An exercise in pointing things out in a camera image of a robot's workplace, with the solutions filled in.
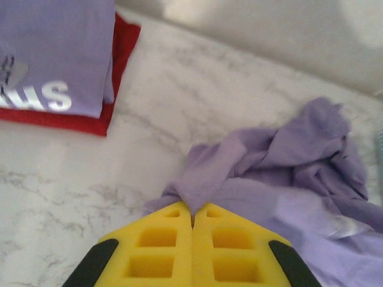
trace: stack of folded clothes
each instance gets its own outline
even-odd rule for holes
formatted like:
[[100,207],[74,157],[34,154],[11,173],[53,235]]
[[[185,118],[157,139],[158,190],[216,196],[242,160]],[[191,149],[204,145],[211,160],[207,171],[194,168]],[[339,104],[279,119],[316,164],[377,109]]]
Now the stack of folded clothes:
[[140,27],[114,1],[0,7],[0,119],[106,136]]

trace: red fabric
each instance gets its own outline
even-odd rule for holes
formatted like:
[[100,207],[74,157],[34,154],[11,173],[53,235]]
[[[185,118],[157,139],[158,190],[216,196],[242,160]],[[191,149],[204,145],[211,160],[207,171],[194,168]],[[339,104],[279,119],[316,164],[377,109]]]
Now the red fabric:
[[127,60],[136,45],[140,30],[141,28],[139,26],[126,23],[119,15],[116,14],[113,35],[112,72],[114,102],[112,104],[102,105],[100,118],[0,108],[0,119],[106,136],[108,126],[112,119],[114,104],[120,88],[122,74],[125,70]]

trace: crumpled purple fabric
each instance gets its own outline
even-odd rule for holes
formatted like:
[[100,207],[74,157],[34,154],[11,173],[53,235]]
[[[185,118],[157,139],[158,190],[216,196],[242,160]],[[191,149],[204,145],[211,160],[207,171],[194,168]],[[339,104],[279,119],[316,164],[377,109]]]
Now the crumpled purple fabric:
[[29,70],[0,107],[99,118],[114,100],[114,20],[113,0],[1,1],[0,50]]
[[340,105],[320,97],[280,129],[240,129],[194,146],[183,174],[144,215],[212,202],[289,240],[323,286],[383,285],[383,208]]

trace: marble countertop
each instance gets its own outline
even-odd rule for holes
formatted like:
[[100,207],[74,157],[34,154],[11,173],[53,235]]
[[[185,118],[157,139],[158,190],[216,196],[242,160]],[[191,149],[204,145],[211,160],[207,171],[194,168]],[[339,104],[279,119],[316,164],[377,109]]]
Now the marble countertop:
[[104,234],[140,217],[193,144],[280,126],[309,100],[343,103],[378,193],[383,102],[131,13],[141,37],[107,138],[0,122],[0,286],[61,286]]

